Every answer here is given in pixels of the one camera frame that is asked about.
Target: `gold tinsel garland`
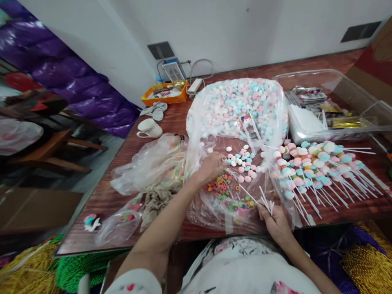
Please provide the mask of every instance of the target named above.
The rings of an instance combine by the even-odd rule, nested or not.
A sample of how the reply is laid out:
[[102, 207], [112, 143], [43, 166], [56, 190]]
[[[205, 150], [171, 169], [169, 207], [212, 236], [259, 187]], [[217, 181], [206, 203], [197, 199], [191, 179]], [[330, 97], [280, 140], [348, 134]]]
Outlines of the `gold tinsel garland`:
[[370, 244], [355, 246], [344, 254], [341, 266], [362, 294], [392, 293], [392, 245], [373, 221], [356, 223], [385, 250]]
[[0, 269], [1, 294], [60, 294], [56, 286], [55, 259], [52, 258], [57, 242], [48, 242], [34, 255], [29, 257], [24, 265], [10, 272], [23, 258], [39, 249], [42, 245], [26, 249], [15, 259]]
[[341, 266], [361, 293], [392, 293], [392, 262], [370, 244], [348, 251]]

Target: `white wall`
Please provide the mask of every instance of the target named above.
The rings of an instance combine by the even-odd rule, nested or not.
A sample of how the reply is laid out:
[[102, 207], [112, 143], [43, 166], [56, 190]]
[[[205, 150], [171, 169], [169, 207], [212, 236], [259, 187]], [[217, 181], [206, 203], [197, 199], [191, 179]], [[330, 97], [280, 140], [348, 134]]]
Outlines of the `white wall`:
[[346, 29], [392, 13], [391, 0], [20, 2], [138, 105], [158, 74], [148, 44], [169, 41], [181, 61], [208, 58], [228, 71], [364, 47], [370, 39], [340, 43]]
[[143, 106], [140, 98], [155, 73], [133, 42], [124, 37], [97, 0], [19, 0], [32, 14], [125, 98]]
[[[340, 40], [348, 27], [392, 14], [391, 0], [106, 1], [155, 71], [151, 43], [169, 41], [180, 61], [208, 58], [228, 71], [367, 46], [370, 39]], [[206, 74], [209, 65], [195, 71]]]

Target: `dark red table surface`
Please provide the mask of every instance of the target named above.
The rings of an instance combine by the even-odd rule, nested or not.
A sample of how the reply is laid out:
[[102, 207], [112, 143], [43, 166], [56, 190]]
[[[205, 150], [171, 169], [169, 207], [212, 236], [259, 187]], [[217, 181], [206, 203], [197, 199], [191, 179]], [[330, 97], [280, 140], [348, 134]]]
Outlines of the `dark red table surface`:
[[[272, 79], [275, 75], [312, 69], [336, 69], [342, 73], [354, 64], [357, 58], [361, 55], [363, 49], [347, 51], [343, 53], [335, 53], [324, 56], [317, 56], [302, 60], [295, 60], [283, 62], [273, 65], [265, 65], [261, 67], [254, 67], [249, 69], [242, 69], [236, 71], [229, 71], [224, 73], [215, 74], [212, 78], [206, 80], [206, 84], [211, 84], [216, 81], [235, 79], [235, 78], [268, 78]], [[158, 124], [162, 127], [164, 133], [177, 133], [187, 135], [185, 125], [186, 117], [192, 101], [188, 100], [184, 103], [170, 104], [165, 112], [164, 119]], [[139, 118], [139, 121], [148, 117], [144, 116]], [[113, 250], [120, 248], [129, 248], [133, 246], [141, 233], [139, 228], [134, 232], [132, 237], [119, 246], [103, 246], [97, 247], [94, 242], [95, 232], [88, 232], [84, 230], [83, 219], [89, 214], [97, 214], [104, 221], [109, 216], [118, 211], [123, 205], [127, 203], [130, 196], [123, 196], [114, 190], [110, 185], [111, 171], [116, 167], [125, 165], [131, 162], [132, 157], [138, 153], [140, 148], [154, 139], [141, 139], [136, 136], [137, 125], [135, 124], [130, 131], [124, 144], [118, 151], [117, 155], [109, 165], [104, 176], [98, 183], [95, 191], [88, 199], [86, 205], [82, 209], [80, 215], [72, 225], [69, 232], [64, 237], [61, 245], [59, 246], [56, 256], [85, 254], [89, 252]], [[385, 152], [373, 141], [366, 140], [361, 143], [355, 143], [353, 146], [359, 147], [372, 147], [373, 151], [377, 153], [374, 156], [363, 156], [359, 154], [358, 157], [362, 160], [383, 182], [392, 187], [392, 182], [388, 177], [388, 169], [391, 166], [390, 161], [386, 158]], [[388, 217], [392, 213], [392, 199], [388, 195], [379, 196], [364, 201], [358, 201], [355, 198], [355, 204], [349, 203], [350, 209], [344, 208], [342, 205], [339, 208], [339, 213], [336, 213], [332, 207], [322, 207], [318, 205], [320, 214], [323, 219], [319, 219], [309, 203], [303, 203], [308, 213], [312, 214], [317, 225], [337, 224], [356, 222], [374, 218]], [[179, 241], [194, 241], [201, 239], [209, 239], [225, 236], [225, 231], [217, 231], [205, 227], [199, 227], [190, 223], [187, 219], [181, 228]]]

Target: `white mug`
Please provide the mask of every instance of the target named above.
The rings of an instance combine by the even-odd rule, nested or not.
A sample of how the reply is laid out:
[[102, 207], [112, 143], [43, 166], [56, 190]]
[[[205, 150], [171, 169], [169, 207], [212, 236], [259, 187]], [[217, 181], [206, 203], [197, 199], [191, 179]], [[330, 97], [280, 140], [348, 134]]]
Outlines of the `white mug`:
[[138, 125], [138, 130], [139, 132], [137, 133], [137, 135], [140, 138], [159, 138], [163, 133], [162, 128], [158, 126], [152, 118], [148, 118], [142, 121]]

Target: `clear plastic container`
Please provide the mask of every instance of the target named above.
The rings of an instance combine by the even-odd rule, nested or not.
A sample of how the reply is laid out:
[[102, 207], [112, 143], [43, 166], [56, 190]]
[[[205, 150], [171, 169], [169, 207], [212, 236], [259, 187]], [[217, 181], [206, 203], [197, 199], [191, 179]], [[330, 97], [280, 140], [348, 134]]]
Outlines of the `clear plastic container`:
[[319, 132], [309, 132], [299, 126], [296, 116], [289, 107], [290, 134], [295, 144], [303, 141], [322, 142], [325, 140], [362, 140], [381, 131], [392, 131], [392, 107], [378, 100], [358, 84], [334, 69], [319, 69], [297, 71], [277, 75], [284, 91], [300, 87], [321, 88], [324, 94], [342, 109], [354, 111], [362, 117], [372, 117], [372, 124], [362, 128], [328, 129]]

